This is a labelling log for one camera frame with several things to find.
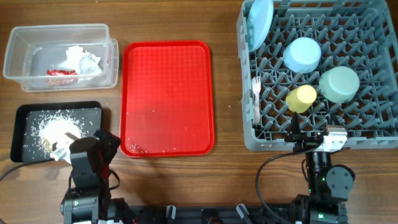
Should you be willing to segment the food scraps and rice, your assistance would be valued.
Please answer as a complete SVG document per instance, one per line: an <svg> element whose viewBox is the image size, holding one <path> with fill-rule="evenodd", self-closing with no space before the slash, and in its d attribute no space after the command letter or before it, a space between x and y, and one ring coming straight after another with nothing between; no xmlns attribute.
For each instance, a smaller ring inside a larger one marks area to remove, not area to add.
<svg viewBox="0 0 398 224"><path fill-rule="evenodd" d="M100 125L99 110L65 109L31 111L25 119L22 155L48 157L53 144L71 143L65 133L78 138L89 136Z"/></svg>

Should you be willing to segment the yellow plastic cup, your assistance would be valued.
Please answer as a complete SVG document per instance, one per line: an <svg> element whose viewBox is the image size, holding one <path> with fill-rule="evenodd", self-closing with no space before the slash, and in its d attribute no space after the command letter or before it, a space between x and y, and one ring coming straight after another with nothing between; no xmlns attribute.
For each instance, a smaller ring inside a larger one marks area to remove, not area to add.
<svg viewBox="0 0 398 224"><path fill-rule="evenodd" d="M311 107L317 98L317 92L310 85L303 85L292 90L285 99L288 109L292 112L303 113Z"/></svg>

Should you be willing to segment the green small saucer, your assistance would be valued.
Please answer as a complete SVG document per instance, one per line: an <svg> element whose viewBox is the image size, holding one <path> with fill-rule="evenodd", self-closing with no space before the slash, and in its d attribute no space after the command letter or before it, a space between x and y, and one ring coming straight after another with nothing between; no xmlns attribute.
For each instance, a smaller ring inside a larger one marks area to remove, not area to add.
<svg viewBox="0 0 398 224"><path fill-rule="evenodd" d="M357 73L344 66L332 68L320 77L321 94L334 103L346 103L352 100L359 90L360 80Z"/></svg>

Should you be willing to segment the red snack wrapper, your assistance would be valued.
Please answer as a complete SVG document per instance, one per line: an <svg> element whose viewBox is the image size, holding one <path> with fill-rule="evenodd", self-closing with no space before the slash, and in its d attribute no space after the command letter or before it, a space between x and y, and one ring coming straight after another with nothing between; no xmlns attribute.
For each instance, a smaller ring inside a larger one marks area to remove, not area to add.
<svg viewBox="0 0 398 224"><path fill-rule="evenodd" d="M45 81L46 85L66 85L77 82L78 78L74 78L76 71L74 70L47 70Z"/></svg>

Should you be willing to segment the white plastic fork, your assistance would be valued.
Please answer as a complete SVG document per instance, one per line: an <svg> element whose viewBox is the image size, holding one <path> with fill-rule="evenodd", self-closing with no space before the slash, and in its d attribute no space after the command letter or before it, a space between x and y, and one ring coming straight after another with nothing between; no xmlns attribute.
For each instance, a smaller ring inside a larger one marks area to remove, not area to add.
<svg viewBox="0 0 398 224"><path fill-rule="evenodd" d="M254 124L259 124L261 122L261 109L260 109L260 99L259 99L260 91L261 91L261 78L254 77L252 79L252 93L254 96Z"/></svg>

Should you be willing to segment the white napkin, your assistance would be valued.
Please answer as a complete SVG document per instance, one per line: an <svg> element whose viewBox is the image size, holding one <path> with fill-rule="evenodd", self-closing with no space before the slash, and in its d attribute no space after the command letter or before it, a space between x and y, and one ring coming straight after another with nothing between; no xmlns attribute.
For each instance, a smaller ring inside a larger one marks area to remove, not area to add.
<svg viewBox="0 0 398 224"><path fill-rule="evenodd" d="M66 57L66 61L60 66L67 70L74 70L77 75L99 75L102 72L99 66L101 58L79 45L69 47L66 50Z"/></svg>

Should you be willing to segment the light blue bowl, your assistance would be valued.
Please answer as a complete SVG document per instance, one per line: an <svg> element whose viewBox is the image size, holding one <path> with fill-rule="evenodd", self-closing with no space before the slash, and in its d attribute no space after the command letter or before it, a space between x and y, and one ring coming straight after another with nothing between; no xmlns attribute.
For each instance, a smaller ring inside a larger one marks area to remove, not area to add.
<svg viewBox="0 0 398 224"><path fill-rule="evenodd" d="M317 41L300 37L285 48L283 61L293 72L310 73L318 67L321 56L322 51Z"/></svg>

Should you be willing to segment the light blue plate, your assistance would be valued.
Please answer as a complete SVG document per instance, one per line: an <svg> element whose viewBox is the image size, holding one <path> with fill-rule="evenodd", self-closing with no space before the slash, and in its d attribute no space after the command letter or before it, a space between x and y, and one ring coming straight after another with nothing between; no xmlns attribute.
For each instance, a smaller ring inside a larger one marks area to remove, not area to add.
<svg viewBox="0 0 398 224"><path fill-rule="evenodd" d="M249 50L257 50L265 41L274 14L273 0L255 0L247 19Z"/></svg>

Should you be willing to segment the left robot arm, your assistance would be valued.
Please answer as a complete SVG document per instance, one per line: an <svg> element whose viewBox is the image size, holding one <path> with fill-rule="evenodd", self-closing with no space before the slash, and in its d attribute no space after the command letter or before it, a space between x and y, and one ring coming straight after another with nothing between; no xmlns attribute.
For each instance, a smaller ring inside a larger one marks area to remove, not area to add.
<svg viewBox="0 0 398 224"><path fill-rule="evenodd" d="M109 168L121 140L108 131L96 130L93 137L70 144L72 171L60 204L64 223L137 223L137 217L123 198L111 198Z"/></svg>

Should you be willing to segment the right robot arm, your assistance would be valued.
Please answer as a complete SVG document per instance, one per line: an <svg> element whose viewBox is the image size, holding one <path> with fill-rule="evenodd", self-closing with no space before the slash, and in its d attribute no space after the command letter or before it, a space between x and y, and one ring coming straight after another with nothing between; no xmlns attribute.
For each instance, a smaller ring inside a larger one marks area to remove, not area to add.
<svg viewBox="0 0 398 224"><path fill-rule="evenodd" d="M298 195L289 208L288 219L293 223L348 223L345 202L353 188L355 173L347 166L331 163L331 155L342 150L348 139L343 126L327 126L314 137L300 129L299 116L294 113L286 142L295 144L293 151L305 154L308 195Z"/></svg>

